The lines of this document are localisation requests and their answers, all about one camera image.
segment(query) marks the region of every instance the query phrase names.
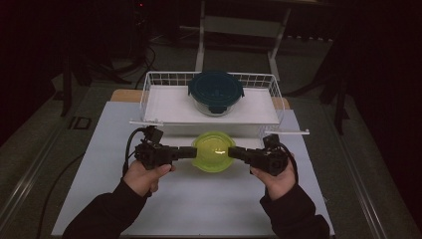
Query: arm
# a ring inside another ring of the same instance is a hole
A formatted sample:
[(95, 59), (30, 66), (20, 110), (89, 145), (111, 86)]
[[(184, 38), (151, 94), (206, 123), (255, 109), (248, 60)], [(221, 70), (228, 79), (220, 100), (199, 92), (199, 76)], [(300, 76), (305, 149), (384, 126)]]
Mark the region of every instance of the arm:
[(158, 190), (158, 179), (170, 170), (174, 168), (163, 165), (148, 171), (134, 161), (115, 191), (96, 197), (69, 224), (63, 239), (118, 238), (139, 215), (145, 194)]
[(251, 168), (267, 187), (260, 203), (270, 217), (273, 231), (280, 238), (329, 238), (329, 227), (308, 195), (296, 183), (292, 163), (278, 176)]

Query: metal stand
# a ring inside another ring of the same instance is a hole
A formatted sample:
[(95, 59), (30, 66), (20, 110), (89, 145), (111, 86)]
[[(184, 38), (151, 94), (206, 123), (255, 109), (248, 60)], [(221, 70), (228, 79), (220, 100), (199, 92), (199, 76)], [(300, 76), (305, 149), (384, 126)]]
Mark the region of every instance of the metal stand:
[(271, 74), (277, 81), (280, 80), (276, 63), (277, 52), (283, 40), (286, 26), (292, 9), (286, 10), (283, 22), (268, 22), (249, 19), (235, 19), (228, 17), (209, 16), (205, 14), (205, 1), (201, 2), (201, 19), (199, 26), (199, 47), (196, 56), (195, 72), (202, 72), (205, 55), (205, 32), (218, 32), (227, 34), (248, 35), (257, 37), (274, 38), (274, 48), (268, 52), (268, 61)]

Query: white shelf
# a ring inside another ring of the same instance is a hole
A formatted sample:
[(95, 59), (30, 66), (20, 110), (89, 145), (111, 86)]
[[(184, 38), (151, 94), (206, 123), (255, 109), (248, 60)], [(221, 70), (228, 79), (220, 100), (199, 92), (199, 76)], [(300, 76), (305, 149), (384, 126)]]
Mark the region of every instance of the white shelf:
[(187, 86), (151, 86), (144, 121), (164, 124), (258, 124), (279, 125), (268, 89), (244, 88), (241, 98), (232, 110), (221, 117), (209, 117), (200, 113), (194, 100), (188, 96)]

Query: person's left hand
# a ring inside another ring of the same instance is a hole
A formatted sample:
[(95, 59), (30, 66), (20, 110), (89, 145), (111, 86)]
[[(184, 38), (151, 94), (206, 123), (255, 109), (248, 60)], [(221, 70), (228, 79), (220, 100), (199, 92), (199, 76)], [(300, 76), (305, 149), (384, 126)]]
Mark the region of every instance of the person's left hand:
[(151, 170), (146, 170), (143, 164), (135, 160), (124, 175), (124, 182), (139, 196), (145, 196), (148, 191), (158, 190), (158, 180), (169, 171), (174, 171), (175, 167), (164, 164)]

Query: black sleeve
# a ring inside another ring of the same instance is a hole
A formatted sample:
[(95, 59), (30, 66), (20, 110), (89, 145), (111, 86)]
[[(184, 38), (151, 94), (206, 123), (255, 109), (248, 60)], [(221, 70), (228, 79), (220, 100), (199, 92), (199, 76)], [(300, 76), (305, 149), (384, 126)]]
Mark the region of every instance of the black sleeve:
[(63, 239), (112, 238), (129, 227), (145, 205), (146, 197), (137, 195), (121, 180), (113, 193), (96, 197), (66, 228)]
[(280, 238), (329, 238), (329, 227), (304, 190), (297, 184), (283, 197), (272, 201), (268, 195), (261, 205), (270, 217), (273, 231)]

